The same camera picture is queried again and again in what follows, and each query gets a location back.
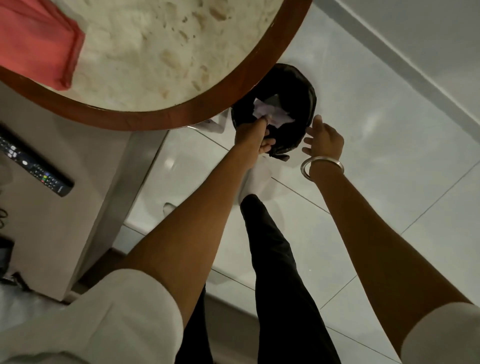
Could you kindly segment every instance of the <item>marble tabletop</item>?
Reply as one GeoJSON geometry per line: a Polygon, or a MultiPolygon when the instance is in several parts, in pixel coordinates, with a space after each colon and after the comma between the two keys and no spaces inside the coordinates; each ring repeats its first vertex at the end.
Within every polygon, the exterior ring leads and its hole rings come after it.
{"type": "Polygon", "coordinates": [[[68,91],[81,103],[152,111],[212,88],[254,49],[283,0],[53,0],[85,31],[68,91]]]}

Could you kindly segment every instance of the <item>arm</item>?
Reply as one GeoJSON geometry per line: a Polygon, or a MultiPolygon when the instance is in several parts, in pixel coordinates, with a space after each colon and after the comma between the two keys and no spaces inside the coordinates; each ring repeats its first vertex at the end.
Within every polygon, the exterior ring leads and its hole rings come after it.
{"type": "Polygon", "coordinates": [[[275,143],[267,122],[239,127],[236,145],[204,183],[143,238],[118,268],[140,270],[158,280],[177,303],[184,326],[212,268],[223,229],[245,172],[275,143]]]}
{"type": "MultiPolygon", "coordinates": [[[[315,117],[305,138],[312,156],[339,159],[343,138],[315,117]]],[[[310,177],[324,197],[348,254],[382,327],[396,352],[425,315],[452,302],[469,300],[408,242],[393,231],[357,189],[328,161],[314,162],[310,177]]]]}

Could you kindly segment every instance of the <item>round table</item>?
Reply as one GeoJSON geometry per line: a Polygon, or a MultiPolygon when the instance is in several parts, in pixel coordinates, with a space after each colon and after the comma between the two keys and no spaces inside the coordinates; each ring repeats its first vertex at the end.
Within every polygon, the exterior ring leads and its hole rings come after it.
{"type": "Polygon", "coordinates": [[[85,31],[72,88],[0,67],[40,106],[124,131],[174,129],[242,98],[285,51],[312,0],[53,0],[85,31]]]}

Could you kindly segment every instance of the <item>leg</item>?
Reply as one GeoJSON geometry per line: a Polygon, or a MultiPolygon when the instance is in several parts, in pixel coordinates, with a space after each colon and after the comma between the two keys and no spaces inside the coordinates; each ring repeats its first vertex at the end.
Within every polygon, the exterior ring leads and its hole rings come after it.
{"type": "Polygon", "coordinates": [[[213,364],[205,322],[205,287],[183,332],[183,341],[175,359],[175,364],[190,363],[213,364]]]}
{"type": "Polygon", "coordinates": [[[256,195],[246,196],[240,208],[257,275],[258,363],[340,363],[318,308],[297,272],[290,244],[256,195]]]}

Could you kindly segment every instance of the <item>hand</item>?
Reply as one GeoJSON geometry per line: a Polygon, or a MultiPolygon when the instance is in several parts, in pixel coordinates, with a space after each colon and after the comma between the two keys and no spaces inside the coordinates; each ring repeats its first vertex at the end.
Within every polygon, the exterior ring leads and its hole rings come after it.
{"type": "Polygon", "coordinates": [[[269,116],[264,116],[253,123],[242,124],[237,128],[235,135],[235,146],[241,148],[245,157],[249,160],[250,168],[257,161],[258,155],[267,153],[272,149],[276,140],[266,138],[270,134],[267,129],[269,116]]]}
{"type": "Polygon", "coordinates": [[[303,141],[312,147],[302,148],[302,152],[310,157],[340,159],[344,144],[343,137],[330,125],[324,124],[320,115],[315,116],[312,127],[307,128],[307,134],[313,138],[305,138],[303,141]]]}

